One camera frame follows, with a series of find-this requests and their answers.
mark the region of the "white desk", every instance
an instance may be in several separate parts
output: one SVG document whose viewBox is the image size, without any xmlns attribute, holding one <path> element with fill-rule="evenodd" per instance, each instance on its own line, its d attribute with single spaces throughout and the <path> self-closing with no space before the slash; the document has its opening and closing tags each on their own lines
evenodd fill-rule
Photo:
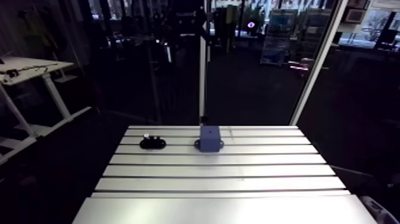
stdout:
<svg viewBox="0 0 400 224">
<path fill-rule="evenodd" d="M 200 153 L 199 126 L 130 126 L 74 223 L 375 223 L 297 127 L 220 132 Z M 145 133 L 167 146 L 141 149 Z"/>
<path fill-rule="evenodd" d="M 0 164 L 6 162 L 9 158 L 17 154 L 19 151 L 28 147 L 30 144 L 36 142 L 36 137 L 48 135 L 55 129 L 61 127 L 67 122 L 72 121 L 75 117 L 81 115 L 82 113 L 90 109 L 90 107 L 86 107 L 74 114 L 70 114 L 70 112 L 68 111 L 67 107 L 64 104 L 63 99 L 58 93 L 57 88 L 55 87 L 53 81 L 51 80 L 50 72 L 60 70 L 68 66 L 72 66 L 73 63 L 67 63 L 62 61 L 48 61 L 48 60 L 40 60 L 33 58 L 20 58 L 20 57 L 7 57 L 7 58 L 2 58 L 2 60 L 4 61 L 5 64 L 0 64 L 0 71 L 7 71 L 9 69 L 19 70 L 32 66 L 47 66 L 47 69 L 42 67 L 42 68 L 20 71 L 19 72 L 20 75 L 13 78 L 8 78 L 4 75 L 0 75 L 0 92 L 3 93 L 7 105 L 14 113 L 14 115 L 18 118 L 18 121 L 20 122 L 20 124 L 17 125 L 16 128 L 26 130 L 27 133 L 29 134 L 29 137 L 22 141 L 0 137 L 0 145 L 13 149 L 6 155 L 0 155 Z M 43 78 L 45 85 L 51 94 L 51 97 L 53 98 L 56 106 L 58 107 L 63 117 L 63 120 L 57 123 L 53 127 L 28 124 L 2 86 L 2 85 L 7 85 L 7 86 L 16 85 L 18 83 L 25 82 L 29 79 L 38 76 L 41 76 Z"/>
</svg>

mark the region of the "floor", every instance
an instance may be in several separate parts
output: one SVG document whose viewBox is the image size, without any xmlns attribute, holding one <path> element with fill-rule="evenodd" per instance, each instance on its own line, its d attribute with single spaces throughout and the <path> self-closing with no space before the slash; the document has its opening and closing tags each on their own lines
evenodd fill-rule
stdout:
<svg viewBox="0 0 400 224">
<path fill-rule="evenodd" d="M 85 102 L 96 107 L 0 167 L 2 220 L 71 223 L 127 125 L 196 125 L 195 52 L 195 48 L 177 51 L 175 69 L 155 69 L 157 92 L 146 69 L 133 70 L 132 61 L 85 68 L 87 77 L 76 87 L 73 83 L 68 86 L 74 90 L 70 102 L 82 99 L 82 103 L 68 106 L 78 110 Z M 207 81 L 209 124 L 288 123 L 303 79 L 283 68 L 259 67 L 253 51 L 236 49 L 227 55 L 215 53 L 212 58 Z M 382 186 L 388 174 L 399 169 L 400 142 L 396 139 L 400 111 L 393 102 L 398 102 L 400 82 L 392 72 L 398 69 L 398 64 L 385 57 L 343 52 L 330 70 L 320 75 L 299 121 L 324 158 L 338 167 L 335 171 L 348 186 L 354 179 L 363 179 L 361 183 L 369 184 L 356 183 L 354 189 L 367 194 L 379 189 L 377 197 L 388 206 L 388 197 L 399 197 L 398 191 Z M 79 94 L 78 86 L 86 94 Z M 44 101 L 45 108 L 52 111 L 51 103 L 46 98 Z M 46 115 L 56 120 L 57 113 L 49 111 Z M 353 175 L 341 167 L 374 177 Z"/>
</svg>

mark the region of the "metal pole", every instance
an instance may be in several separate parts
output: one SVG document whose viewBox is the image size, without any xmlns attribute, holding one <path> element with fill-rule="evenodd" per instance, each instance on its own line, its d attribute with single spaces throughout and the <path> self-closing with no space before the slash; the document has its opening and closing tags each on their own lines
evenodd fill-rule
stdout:
<svg viewBox="0 0 400 224">
<path fill-rule="evenodd" d="M 17 106 L 14 104 L 13 100 L 10 98 L 10 96 L 7 94 L 6 90 L 4 87 L 0 84 L 0 92 L 3 93 L 3 96 L 5 98 L 5 102 L 7 103 L 8 107 L 12 111 L 12 113 L 16 116 L 20 124 L 22 125 L 23 129 L 29 134 L 31 137 L 37 137 L 37 133 L 32 130 L 28 122 L 26 122 L 25 118 L 22 116 L 20 110 L 18 110 Z"/>
<path fill-rule="evenodd" d="M 315 65 L 311 70 L 310 78 L 307 80 L 305 87 L 301 93 L 300 99 L 296 105 L 295 111 L 293 112 L 293 116 L 290 119 L 289 125 L 297 125 L 297 122 L 300 118 L 301 113 L 303 112 L 304 106 L 307 103 L 308 97 L 313 89 L 315 81 L 320 74 L 320 70 L 322 68 L 322 64 L 325 61 L 326 55 L 328 54 L 329 48 L 331 46 L 332 40 L 336 34 L 336 31 L 339 27 L 340 20 L 342 19 L 343 13 L 345 11 L 348 0 L 338 0 L 339 3 L 335 9 L 333 16 L 333 20 L 330 22 L 329 28 L 327 29 L 327 35 L 324 38 L 324 42 L 322 44 L 322 49 L 318 53 L 317 59 L 315 61 Z"/>
<path fill-rule="evenodd" d="M 145 21 L 145 29 L 146 33 L 151 31 L 151 23 L 150 23 L 150 12 L 149 12 L 149 6 L 147 4 L 147 0 L 143 0 L 143 9 L 144 9 L 144 21 Z"/>
<path fill-rule="evenodd" d="M 146 9 L 145 9 L 144 0 L 139 0 L 139 9 L 140 9 L 140 15 L 143 18 L 143 29 L 144 29 L 145 32 L 147 32 L 148 25 L 147 25 L 147 19 L 146 19 L 146 12 L 145 12 Z"/>
<path fill-rule="evenodd" d="M 147 56 L 149 60 L 149 69 L 150 69 L 150 78 L 151 78 L 151 84 L 153 87 L 153 96 L 154 96 L 154 104 L 155 104 L 155 110 L 157 114 L 157 121 L 159 124 L 162 124 L 161 120 L 161 109 L 160 109 L 160 101 L 158 99 L 158 91 L 157 91 L 157 81 L 155 80 L 155 74 L 154 74 L 154 67 L 153 67 L 153 56 L 151 54 L 151 43 L 149 40 L 145 40 L 146 42 L 146 48 L 147 48 Z"/>
<path fill-rule="evenodd" d="M 125 17 L 126 16 L 126 11 L 125 11 L 125 2 L 124 2 L 124 0 L 120 0 L 120 5 L 121 5 L 122 16 Z"/>
<path fill-rule="evenodd" d="M 135 0 L 130 0 L 130 16 L 135 17 Z"/>
<path fill-rule="evenodd" d="M 153 0 L 150 0 L 148 2 L 148 7 L 149 7 L 149 16 L 153 17 L 154 13 L 153 13 Z"/>
<path fill-rule="evenodd" d="M 204 0 L 203 9 L 207 14 L 207 0 Z M 207 28 L 207 21 L 203 24 L 203 28 Z M 207 56 L 207 43 L 205 39 L 200 36 L 200 74 L 199 74 L 199 117 L 204 117 L 205 114 L 205 73 L 206 73 L 206 56 Z"/>
<path fill-rule="evenodd" d="M 239 15 L 239 31 L 237 33 L 237 37 L 240 37 L 240 33 L 242 33 L 242 22 L 243 22 L 243 12 L 245 10 L 245 0 L 242 0 L 242 7 L 240 8 L 240 15 Z"/>
<path fill-rule="evenodd" d="M 393 22 L 393 19 L 395 18 L 396 12 L 391 12 L 389 17 L 386 20 L 385 26 L 383 26 L 382 31 L 380 32 L 380 35 L 378 37 L 378 40 L 375 43 L 374 49 L 378 49 L 381 44 L 382 44 L 382 34 L 385 33 L 387 30 L 389 30 L 390 25 Z"/>
<path fill-rule="evenodd" d="M 67 106 L 65 105 L 63 99 L 61 98 L 60 93 L 58 92 L 57 88 L 54 85 L 54 82 L 51 80 L 50 74 L 42 75 L 43 80 L 45 81 L 45 85 L 47 90 L 50 92 L 51 97 L 54 100 L 55 105 L 57 106 L 58 110 L 60 111 L 62 117 L 66 120 L 72 120 L 71 114 L 68 111 Z"/>
<path fill-rule="evenodd" d="M 279 0 L 279 3 L 278 3 L 278 9 L 280 10 L 280 8 L 282 7 L 282 1 L 283 0 Z"/>
<path fill-rule="evenodd" d="M 78 21 L 92 21 L 92 13 L 88 1 L 71 1 L 76 18 Z"/>
<path fill-rule="evenodd" d="M 105 32 L 107 36 L 110 36 L 112 34 L 110 25 L 110 19 L 111 19 L 110 7 L 108 6 L 107 0 L 99 0 L 99 1 L 104 18 Z"/>
<path fill-rule="evenodd" d="M 320 4 L 318 5 L 318 8 L 323 8 L 326 0 L 320 0 Z"/>
</svg>

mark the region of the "aluminum table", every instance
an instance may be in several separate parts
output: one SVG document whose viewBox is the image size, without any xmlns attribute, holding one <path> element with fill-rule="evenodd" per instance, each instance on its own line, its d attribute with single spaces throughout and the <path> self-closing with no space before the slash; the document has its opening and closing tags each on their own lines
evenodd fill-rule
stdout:
<svg viewBox="0 0 400 224">
<path fill-rule="evenodd" d="M 129 126 L 75 224 L 376 223 L 296 126 L 221 126 L 200 153 L 199 126 Z M 163 150 L 143 150 L 143 135 Z"/>
</svg>

